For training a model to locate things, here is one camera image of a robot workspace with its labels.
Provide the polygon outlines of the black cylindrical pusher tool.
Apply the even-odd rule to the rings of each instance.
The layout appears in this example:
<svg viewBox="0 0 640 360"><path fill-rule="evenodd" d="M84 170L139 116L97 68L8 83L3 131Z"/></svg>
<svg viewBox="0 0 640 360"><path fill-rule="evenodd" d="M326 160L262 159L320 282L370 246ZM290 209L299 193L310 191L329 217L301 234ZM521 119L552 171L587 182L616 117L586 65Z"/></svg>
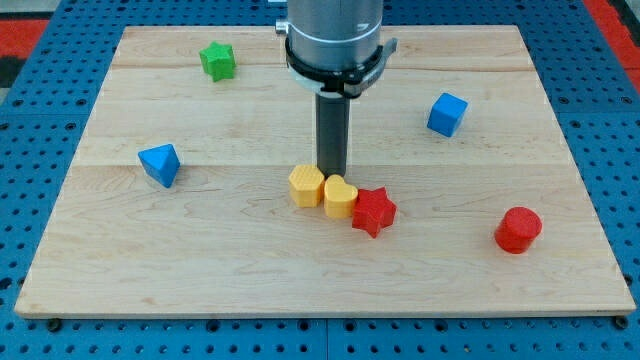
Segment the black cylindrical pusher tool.
<svg viewBox="0 0 640 360"><path fill-rule="evenodd" d="M346 173L350 101L344 97L315 98L317 166L326 176Z"/></svg>

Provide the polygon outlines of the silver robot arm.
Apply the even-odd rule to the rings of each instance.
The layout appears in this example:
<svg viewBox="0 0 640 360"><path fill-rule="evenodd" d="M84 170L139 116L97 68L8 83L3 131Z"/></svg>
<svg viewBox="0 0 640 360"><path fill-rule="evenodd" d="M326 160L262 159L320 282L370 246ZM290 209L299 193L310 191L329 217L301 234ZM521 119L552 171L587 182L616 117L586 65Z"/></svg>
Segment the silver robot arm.
<svg viewBox="0 0 640 360"><path fill-rule="evenodd" d="M347 167L350 103L383 74L395 38L382 44L382 0L287 2L287 68L315 94L316 164L327 177Z"/></svg>

